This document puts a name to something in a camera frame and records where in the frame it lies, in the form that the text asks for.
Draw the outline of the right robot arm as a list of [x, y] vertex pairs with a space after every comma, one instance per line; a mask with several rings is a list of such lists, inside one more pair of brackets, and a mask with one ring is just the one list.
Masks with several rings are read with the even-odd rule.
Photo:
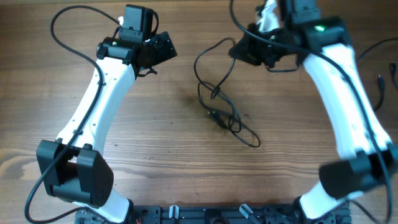
[[385, 186], [390, 222], [397, 147], [374, 114], [345, 23], [338, 16], [322, 17], [315, 1], [265, 1], [257, 6], [256, 17], [242, 27], [243, 38], [230, 55], [267, 68], [294, 55], [319, 91], [340, 157], [319, 168], [317, 184], [296, 199], [289, 220], [339, 223], [339, 208]]

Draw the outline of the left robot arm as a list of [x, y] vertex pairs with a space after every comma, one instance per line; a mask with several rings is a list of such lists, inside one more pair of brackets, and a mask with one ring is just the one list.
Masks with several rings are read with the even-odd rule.
[[159, 16], [128, 4], [92, 60], [95, 70], [71, 120], [54, 141], [41, 141], [37, 186], [97, 222], [140, 223], [133, 202], [113, 187], [114, 174], [103, 158], [105, 140], [120, 104], [139, 77], [177, 55], [167, 32], [158, 32]]

